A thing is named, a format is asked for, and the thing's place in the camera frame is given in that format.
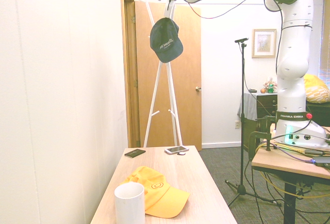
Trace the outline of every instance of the black table leg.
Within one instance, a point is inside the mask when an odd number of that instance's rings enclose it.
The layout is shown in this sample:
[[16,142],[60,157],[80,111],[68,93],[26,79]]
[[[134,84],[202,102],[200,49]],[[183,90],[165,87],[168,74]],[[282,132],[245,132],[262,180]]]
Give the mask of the black table leg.
[[[295,186],[285,183],[284,187],[286,192],[295,194]],[[285,204],[284,204],[284,224],[294,224],[295,223],[295,196],[284,194]]]

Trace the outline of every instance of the black card holder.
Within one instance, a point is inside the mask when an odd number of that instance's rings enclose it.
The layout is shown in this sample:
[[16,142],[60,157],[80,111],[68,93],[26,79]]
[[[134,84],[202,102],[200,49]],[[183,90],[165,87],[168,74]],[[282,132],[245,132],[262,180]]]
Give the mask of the black card holder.
[[141,149],[135,149],[133,151],[130,151],[128,153],[125,153],[125,156],[130,157],[130,158],[134,158],[142,153],[145,153],[145,150],[141,150]]

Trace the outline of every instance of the white coat rack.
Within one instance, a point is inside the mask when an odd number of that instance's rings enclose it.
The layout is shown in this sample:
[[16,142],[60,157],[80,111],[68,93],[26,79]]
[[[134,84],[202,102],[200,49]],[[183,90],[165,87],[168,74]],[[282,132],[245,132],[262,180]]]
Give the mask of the white coat rack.
[[[148,14],[150,17],[150,21],[152,26],[154,26],[155,21],[152,16],[149,2],[148,0],[145,0],[146,8],[148,10]],[[167,3],[168,8],[165,9],[164,12],[164,17],[173,19],[173,14],[174,14],[174,1]],[[176,106],[176,99],[175,99],[175,92],[174,92],[174,84],[173,84],[173,77],[172,77],[172,69],[171,69],[171,63],[165,63],[166,64],[166,69],[167,69],[167,78],[168,78],[168,84],[169,84],[169,92],[170,92],[170,103],[171,103],[171,109],[169,109],[170,114],[172,115],[172,126],[173,126],[173,135],[174,135],[174,144],[177,146],[177,139],[176,139],[176,132],[177,136],[179,139],[179,145],[182,146],[182,138],[181,138],[181,131],[180,131],[180,125],[179,125],[179,116],[177,113],[177,106]],[[150,131],[150,124],[151,124],[151,118],[152,116],[156,115],[159,113],[159,110],[154,112],[154,106],[155,106],[155,99],[156,99],[156,93],[157,93],[157,88],[158,88],[158,83],[159,83],[159,78],[160,78],[160,71],[163,63],[159,61],[158,64],[158,70],[157,70],[157,76],[156,76],[156,81],[155,81],[155,87],[154,87],[154,93],[153,93],[153,98],[151,101],[151,106],[150,106],[150,112],[149,112],[149,117],[148,117],[148,123],[146,126],[146,132],[145,132],[145,138],[144,138],[144,144],[143,147],[146,148],[147,142],[148,142],[148,137],[149,137],[149,131]]]

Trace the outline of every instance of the wooden table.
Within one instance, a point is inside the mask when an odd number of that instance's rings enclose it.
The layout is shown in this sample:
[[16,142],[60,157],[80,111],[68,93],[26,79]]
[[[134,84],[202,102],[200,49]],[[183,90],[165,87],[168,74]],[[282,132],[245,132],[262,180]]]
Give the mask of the wooden table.
[[[115,223],[114,189],[139,166],[164,174],[173,187],[190,193],[181,213],[170,219],[146,215],[145,223],[231,224],[235,221],[195,146],[186,155],[168,155],[164,147],[143,148],[145,153],[129,158],[122,155],[91,224]],[[127,153],[134,148],[125,149]]]
[[[309,159],[308,157],[294,153],[294,156]],[[259,149],[252,160],[252,168],[258,171],[273,173],[280,176],[289,183],[313,182],[330,185],[330,171],[324,167],[301,162],[289,157],[279,149],[266,151]],[[296,187],[285,183],[285,191],[295,194]],[[286,202],[295,207],[295,197],[285,194]],[[284,205],[284,224],[294,224],[295,211],[291,207]]]

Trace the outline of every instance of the gray carpet floor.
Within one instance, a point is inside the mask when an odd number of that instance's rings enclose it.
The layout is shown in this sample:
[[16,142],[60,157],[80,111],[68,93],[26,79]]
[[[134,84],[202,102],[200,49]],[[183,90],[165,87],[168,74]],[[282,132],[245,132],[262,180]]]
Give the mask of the gray carpet floor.
[[[221,192],[223,198],[227,204],[236,195],[236,190],[229,187],[225,180],[229,180],[233,184],[240,183],[240,148],[215,148],[215,149],[203,149],[200,151],[200,155],[212,175],[219,191]],[[248,154],[244,152],[244,167],[248,163]],[[246,170],[246,176],[250,183],[252,183],[252,173],[251,164],[248,165]],[[267,190],[266,181],[260,175],[260,172],[253,172],[254,185],[256,192],[265,198],[273,199]],[[280,188],[284,189],[284,183],[278,179],[271,178],[273,183]],[[244,186],[246,191],[253,193],[247,181],[244,179]],[[327,190],[330,186],[315,184],[313,189]],[[280,199],[279,194],[274,190],[272,186],[269,185],[271,194],[276,199]],[[310,195],[323,195],[329,194],[330,191],[312,191],[307,196]],[[274,204],[263,202],[258,200],[260,207],[260,214],[262,216],[263,222],[266,224],[281,224],[283,223],[283,215],[281,209]],[[314,198],[314,199],[303,199],[296,200],[296,208],[302,211],[308,212],[330,212],[330,197]],[[238,197],[238,199],[230,206],[236,221],[238,224],[254,224],[262,223],[258,214],[257,203],[254,197],[244,195]],[[296,212],[295,223],[311,223],[311,224],[322,224],[327,221],[330,214],[305,214],[301,213],[301,216]]]

